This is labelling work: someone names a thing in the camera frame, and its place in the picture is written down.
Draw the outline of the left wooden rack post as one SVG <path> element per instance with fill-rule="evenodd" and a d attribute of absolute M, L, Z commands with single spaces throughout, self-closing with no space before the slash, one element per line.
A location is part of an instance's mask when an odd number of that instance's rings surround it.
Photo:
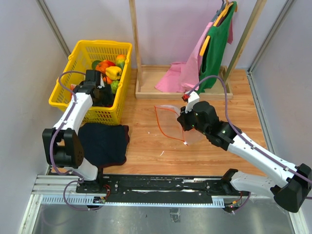
<path fill-rule="evenodd" d="M 133 38 L 134 38 L 134 44 L 135 44 L 136 64 L 137 64 L 137 79 L 138 79 L 139 87 L 141 87 L 143 84 L 143 81 L 142 81 L 142 64 L 141 64 L 141 56 L 140 56 L 140 50 L 139 50 L 137 14 L 136 14 L 135 0 L 129 0 L 129 8 L 130 8 Z"/>

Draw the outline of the yellow clothes hanger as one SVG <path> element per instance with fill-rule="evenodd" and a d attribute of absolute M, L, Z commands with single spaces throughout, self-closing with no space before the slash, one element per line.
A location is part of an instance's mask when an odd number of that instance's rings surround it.
<path fill-rule="evenodd" d="M 206 50 L 206 48 L 207 48 L 207 46 L 208 46 L 208 44 L 209 44 L 210 38 L 211 38 L 210 36 L 207 36 L 207 37 L 205 38 L 203 44 L 202 44 L 202 47 L 201 47 L 201 49 L 200 49 L 200 51 L 199 51 L 199 55 L 200 55 L 201 57 L 202 57 L 202 56 L 204 55 L 204 53 L 205 53 L 205 50 Z"/>

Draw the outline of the orange pumpkin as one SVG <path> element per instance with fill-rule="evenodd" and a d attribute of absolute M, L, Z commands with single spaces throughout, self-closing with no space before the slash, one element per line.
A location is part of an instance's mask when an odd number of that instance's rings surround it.
<path fill-rule="evenodd" d="M 110 65 L 105 62 L 105 61 L 101 61 L 96 65 L 95 70 L 101 72 L 102 74 L 106 73 L 106 69 L 109 67 Z"/>

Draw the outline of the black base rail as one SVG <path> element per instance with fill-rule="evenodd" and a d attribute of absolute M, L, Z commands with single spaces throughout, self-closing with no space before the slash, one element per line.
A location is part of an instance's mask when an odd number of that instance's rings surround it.
<path fill-rule="evenodd" d="M 109 202 L 147 204 L 205 204 L 213 196 L 246 196 L 219 176 L 103 175 L 76 187 L 79 194 L 108 191 Z"/>

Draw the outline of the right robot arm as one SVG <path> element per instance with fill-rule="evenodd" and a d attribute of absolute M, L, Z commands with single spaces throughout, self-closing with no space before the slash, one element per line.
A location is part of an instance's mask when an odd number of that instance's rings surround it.
<path fill-rule="evenodd" d="M 221 121 L 215 108 L 206 101 L 181 107 L 177 121 L 184 131 L 197 130 L 214 146 L 229 151 L 253 164 L 265 177 L 229 169 L 221 182 L 226 195 L 246 191 L 273 198 L 288 212 L 296 213 L 312 189 L 312 169 L 279 158 L 249 138 L 228 119 Z"/>

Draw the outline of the wooden rack tray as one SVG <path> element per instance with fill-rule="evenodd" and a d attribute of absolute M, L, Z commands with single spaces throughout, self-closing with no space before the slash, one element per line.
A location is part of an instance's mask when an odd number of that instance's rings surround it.
<path fill-rule="evenodd" d="M 181 100 L 182 93 L 161 92 L 155 88 L 169 68 L 170 65 L 143 65 L 142 84 L 139 84 L 138 81 L 136 82 L 136 98 Z M 204 100 L 222 100 L 224 98 L 224 90 L 221 82 L 216 81 L 211 89 L 205 89 L 205 92 L 199 96 Z"/>

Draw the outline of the small orange fruit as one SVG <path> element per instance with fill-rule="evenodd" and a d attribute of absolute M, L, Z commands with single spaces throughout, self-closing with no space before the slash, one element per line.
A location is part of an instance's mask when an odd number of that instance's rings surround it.
<path fill-rule="evenodd" d="M 109 77 L 103 77 L 103 82 L 110 85 L 113 81 Z"/>

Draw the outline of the green shirt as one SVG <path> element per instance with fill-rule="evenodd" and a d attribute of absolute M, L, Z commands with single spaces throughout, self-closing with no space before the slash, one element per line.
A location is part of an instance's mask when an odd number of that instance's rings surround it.
<path fill-rule="evenodd" d="M 225 47 L 233 42 L 233 15 L 237 12 L 237 2 L 228 11 L 224 21 L 218 26 L 210 27 L 206 36 L 210 36 L 209 44 L 202 56 L 202 62 L 199 69 L 199 80 L 202 81 L 205 77 L 219 74 L 219 69 L 223 59 Z"/>

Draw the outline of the right wooden rack post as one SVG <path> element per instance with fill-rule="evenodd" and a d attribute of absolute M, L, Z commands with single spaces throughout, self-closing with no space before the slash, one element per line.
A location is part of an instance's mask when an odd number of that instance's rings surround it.
<path fill-rule="evenodd" d="M 223 77 L 223 81 L 225 84 L 228 83 L 230 77 L 231 77 L 231 74 L 233 72 L 233 70 L 235 69 L 246 45 L 247 45 L 247 42 L 256 26 L 256 23 L 258 22 L 258 19 L 264 9 L 264 6 L 265 4 L 267 3 L 267 0 L 257 0 L 254 7 L 253 7 L 253 10 L 251 12 L 251 15 L 247 21 L 247 24 L 245 26 L 245 29 L 242 33 L 242 36 L 239 40 L 239 43 L 236 47 L 236 50 L 234 52 L 234 55 L 231 59 L 231 62 L 226 70 L 226 74 L 224 75 Z"/>

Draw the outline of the wooden rack post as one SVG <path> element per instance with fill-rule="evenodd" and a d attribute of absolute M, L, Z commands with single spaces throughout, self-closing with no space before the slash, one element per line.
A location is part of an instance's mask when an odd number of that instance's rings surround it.
<path fill-rule="evenodd" d="M 242 36 L 239 40 L 239 43 L 236 47 L 236 50 L 234 52 L 234 55 L 231 59 L 231 62 L 226 70 L 226 74 L 224 75 L 223 77 L 223 81 L 225 84 L 228 83 L 230 77 L 231 77 L 231 74 L 233 72 L 233 70 L 235 69 L 246 45 L 247 45 L 247 42 L 256 26 L 256 23 L 258 22 L 258 19 L 264 9 L 264 6 L 265 4 L 267 3 L 267 0 L 257 0 L 254 7 L 253 7 L 253 10 L 251 12 L 251 15 L 247 21 L 247 24 L 245 26 L 245 29 L 242 33 Z"/>
<path fill-rule="evenodd" d="M 129 8 L 130 8 L 133 38 L 134 38 L 134 44 L 135 44 L 136 64 L 137 64 L 137 79 L 138 79 L 139 87 L 141 87 L 143 84 L 143 81 L 142 81 L 142 64 L 141 64 L 141 56 L 140 56 L 140 50 L 139 50 L 137 14 L 136 14 L 135 0 L 129 0 Z"/>

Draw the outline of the mango fruit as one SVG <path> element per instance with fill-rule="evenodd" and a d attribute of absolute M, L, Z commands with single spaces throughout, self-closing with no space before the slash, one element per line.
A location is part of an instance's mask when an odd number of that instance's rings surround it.
<path fill-rule="evenodd" d="M 125 61 L 126 61 L 126 56 L 125 55 L 118 55 L 116 57 L 115 64 L 117 67 L 119 67 L 121 70 L 124 69 L 125 66 Z"/>

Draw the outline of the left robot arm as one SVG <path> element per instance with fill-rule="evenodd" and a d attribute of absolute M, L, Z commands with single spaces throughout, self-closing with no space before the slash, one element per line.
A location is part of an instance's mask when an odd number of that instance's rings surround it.
<path fill-rule="evenodd" d="M 68 74 L 80 74 L 84 80 L 73 90 L 66 87 L 61 78 Z M 94 193 L 104 188 L 104 180 L 98 177 L 98 168 L 84 157 L 84 149 L 79 140 L 80 125 L 93 106 L 112 104 L 113 93 L 102 80 L 100 71 L 67 71 L 58 77 L 58 85 L 71 94 L 71 101 L 60 120 L 53 128 L 42 132 L 46 160 L 59 175 L 73 173 L 81 181 L 88 181 L 87 187 Z"/>

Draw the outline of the yellow bell pepper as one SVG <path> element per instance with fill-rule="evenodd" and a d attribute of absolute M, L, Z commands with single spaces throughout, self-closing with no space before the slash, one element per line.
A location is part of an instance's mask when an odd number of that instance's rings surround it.
<path fill-rule="evenodd" d="M 111 80 L 120 80 L 122 76 L 122 69 L 118 66 L 110 66 L 106 68 L 105 74 Z"/>

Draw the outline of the pink shirt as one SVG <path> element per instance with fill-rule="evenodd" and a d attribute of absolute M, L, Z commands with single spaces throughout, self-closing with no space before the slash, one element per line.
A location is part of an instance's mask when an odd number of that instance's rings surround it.
<path fill-rule="evenodd" d="M 213 22 L 208 23 L 186 62 L 177 61 L 171 64 L 170 69 L 155 86 L 157 90 L 183 93 L 191 90 L 200 81 L 199 69 L 202 57 L 199 51 L 212 24 Z"/>

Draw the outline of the clear zip top bag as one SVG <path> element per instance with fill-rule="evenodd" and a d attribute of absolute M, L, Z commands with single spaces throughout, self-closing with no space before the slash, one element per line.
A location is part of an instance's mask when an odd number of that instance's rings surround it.
<path fill-rule="evenodd" d="M 191 129 L 184 131 L 177 118 L 180 115 L 180 109 L 173 105 L 154 106 L 158 128 L 161 133 L 174 140 L 181 141 L 184 145 L 192 145 L 205 139 L 204 135 Z"/>

